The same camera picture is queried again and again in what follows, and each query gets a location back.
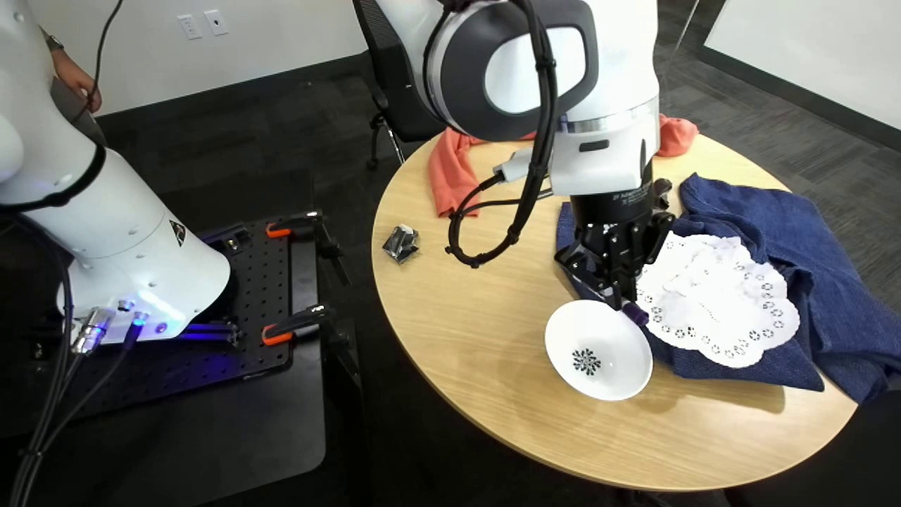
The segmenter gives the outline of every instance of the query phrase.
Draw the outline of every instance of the black cable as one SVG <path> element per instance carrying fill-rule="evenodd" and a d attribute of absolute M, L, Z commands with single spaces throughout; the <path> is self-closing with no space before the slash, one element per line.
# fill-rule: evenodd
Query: black cable
<path fill-rule="evenodd" d="M 79 110 L 79 117 L 72 119 L 72 124 L 89 110 L 96 90 L 100 90 L 100 70 L 104 70 L 104 48 L 106 48 L 106 35 L 113 19 L 118 17 L 124 0 L 116 0 L 104 28 L 100 28 L 100 39 L 96 42 L 96 53 L 93 53 L 93 84 L 86 90 L 85 107 Z"/>
<path fill-rule="evenodd" d="M 459 246 L 459 229 L 462 229 L 462 221 L 468 218 L 468 212 L 463 212 L 468 201 L 475 198 L 479 191 L 494 186 L 497 183 L 494 177 L 479 183 L 468 196 L 468 201 L 456 212 L 449 212 L 447 249 L 444 250 L 452 253 L 459 262 L 463 262 L 470 269 L 479 269 L 479 265 L 501 257 L 508 246 L 517 242 L 517 234 L 528 222 L 532 210 L 537 204 L 537 196 L 539 196 L 539 186 L 544 186 L 544 177 L 546 177 L 546 170 L 549 170 L 549 158 L 552 158 L 552 145 L 555 145 L 555 119 L 558 119 L 555 52 L 552 52 L 552 42 L 546 38 L 546 28 L 544 28 L 539 17 L 532 10 L 532 0 L 511 0 L 511 3 L 527 15 L 527 24 L 528 24 L 534 74 L 537 74 L 537 88 L 539 88 L 537 132 L 534 132 L 532 158 L 528 158 L 528 176 L 527 176 L 523 191 L 521 191 L 517 212 L 514 212 L 514 218 L 511 218 L 511 222 L 506 229 L 506 236 L 494 249 L 470 257 Z"/>
<path fill-rule="evenodd" d="M 85 391 L 85 394 L 65 412 L 65 417 L 58 417 L 58 422 L 57 422 L 57 428 L 51 431 L 44 449 L 51 449 L 51 446 L 57 442 L 57 436 L 65 431 L 65 425 L 72 422 L 72 417 L 113 380 L 113 376 L 120 369 L 124 357 L 134 350 L 138 335 L 140 335 L 140 328 L 128 328 L 128 332 L 124 335 L 120 350 L 118 350 L 118 356 L 113 357 L 113 365 L 106 367 L 104 377 L 97 377 L 97 380 L 89 387 L 89 391 Z"/>
<path fill-rule="evenodd" d="M 57 415 L 57 410 L 62 404 L 62 394 L 68 391 L 68 380 L 69 380 L 72 369 L 79 367 L 79 360 L 72 360 L 72 367 L 68 365 L 68 357 L 69 357 L 68 338 L 72 332 L 69 276 L 68 276 L 68 269 L 58 260 L 52 260 L 52 265 L 58 269 L 58 276 L 62 276 L 62 342 L 58 342 L 58 350 L 57 350 L 57 367 L 52 367 L 52 377 L 51 377 L 44 404 L 42 404 L 40 419 L 33 425 L 30 442 L 24 449 L 24 457 L 20 462 L 20 472 L 16 472 L 10 493 L 7 493 L 7 504 L 10 507 L 23 507 L 30 500 L 33 476 L 37 476 L 42 459 L 44 459 L 44 436 L 51 431 L 51 422 L 52 422 L 52 415 Z"/>
<path fill-rule="evenodd" d="M 521 201 L 483 201 L 483 204 L 473 204 L 473 207 L 468 207 L 462 215 L 473 215 L 473 212 L 479 212 L 479 210 L 501 210 L 501 207 L 517 207 Z"/>

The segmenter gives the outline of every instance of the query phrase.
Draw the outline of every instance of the small black object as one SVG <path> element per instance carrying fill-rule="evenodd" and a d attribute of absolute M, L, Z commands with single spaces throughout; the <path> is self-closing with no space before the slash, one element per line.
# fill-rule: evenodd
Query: small black object
<path fill-rule="evenodd" d="M 418 234 L 411 227 L 397 227 L 383 249 L 393 262 L 404 262 L 418 250 Z"/>
<path fill-rule="evenodd" d="M 309 210 L 303 215 L 290 215 L 290 218 L 278 218 L 275 222 L 271 222 L 264 229 L 264 234 L 271 239 L 313 239 L 316 242 L 316 253 L 327 262 L 331 262 L 331 269 L 337 270 L 337 280 L 342 286 L 349 286 L 349 273 L 342 265 L 342 249 L 341 242 L 330 234 L 327 229 L 327 218 L 317 210 Z"/>

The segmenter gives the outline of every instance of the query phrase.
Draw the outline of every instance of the black chair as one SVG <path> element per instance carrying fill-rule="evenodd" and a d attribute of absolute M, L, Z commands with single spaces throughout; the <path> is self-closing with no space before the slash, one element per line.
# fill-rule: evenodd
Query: black chair
<path fill-rule="evenodd" d="M 421 104 L 411 59 L 376 5 L 376 0 L 354 0 L 358 24 L 368 46 L 368 90 L 373 117 L 368 122 L 368 170 L 376 170 L 380 129 L 385 129 L 397 163 L 404 160 L 404 145 L 421 145 L 441 129 L 441 122 Z"/>

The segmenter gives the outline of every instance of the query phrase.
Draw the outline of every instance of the white lace doily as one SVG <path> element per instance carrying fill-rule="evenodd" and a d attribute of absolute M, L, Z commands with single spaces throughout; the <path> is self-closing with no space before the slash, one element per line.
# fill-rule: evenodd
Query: white lace doily
<path fill-rule="evenodd" d="M 655 338 L 731 369 L 758 365 L 798 328 L 784 280 L 737 236 L 668 234 L 639 276 L 635 305 Z"/>

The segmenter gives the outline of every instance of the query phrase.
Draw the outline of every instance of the navy blue cloth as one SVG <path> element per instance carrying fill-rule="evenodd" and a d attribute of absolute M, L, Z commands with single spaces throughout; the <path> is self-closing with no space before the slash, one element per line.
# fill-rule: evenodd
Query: navy blue cloth
<path fill-rule="evenodd" d="M 814 204 L 769 190 L 687 177 L 679 186 L 684 215 L 675 234 L 739 236 L 758 262 L 770 262 L 798 310 L 798 332 L 769 350 L 751 369 L 720 369 L 697 353 L 649 342 L 655 356 L 684 377 L 742 377 L 822 390 L 825 373 L 846 397 L 873 401 L 901 376 L 901 318 L 862 286 Z M 558 246 L 570 246 L 570 215 L 561 212 Z"/>
<path fill-rule="evenodd" d="M 575 242 L 575 215 L 565 204 L 561 210 L 558 222 L 558 249 L 565 249 Z M 590 300 L 589 290 L 580 290 L 580 286 L 570 286 L 580 300 Z M 815 376 L 815 365 L 810 360 L 807 345 L 801 338 L 790 338 L 789 345 L 769 350 L 760 365 L 749 369 L 725 369 L 720 365 L 706 360 L 696 350 L 675 350 L 655 338 L 644 325 L 648 315 L 635 305 L 622 307 L 631 321 L 641 328 L 648 335 L 649 353 L 655 360 L 668 365 L 679 377 L 696 377 L 696 380 L 751 380 L 751 383 L 777 383 L 777 387 L 796 387 L 822 391 L 822 377 Z"/>

